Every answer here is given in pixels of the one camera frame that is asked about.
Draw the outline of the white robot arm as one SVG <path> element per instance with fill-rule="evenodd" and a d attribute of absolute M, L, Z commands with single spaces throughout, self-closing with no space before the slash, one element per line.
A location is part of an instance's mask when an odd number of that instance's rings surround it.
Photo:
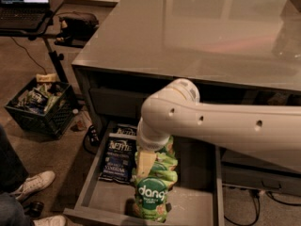
<path fill-rule="evenodd" d="M 301 108 L 203 104 L 194 83 L 176 79 L 141 107 L 138 145 L 162 149 L 170 137 L 190 137 L 285 169 L 301 168 Z"/>

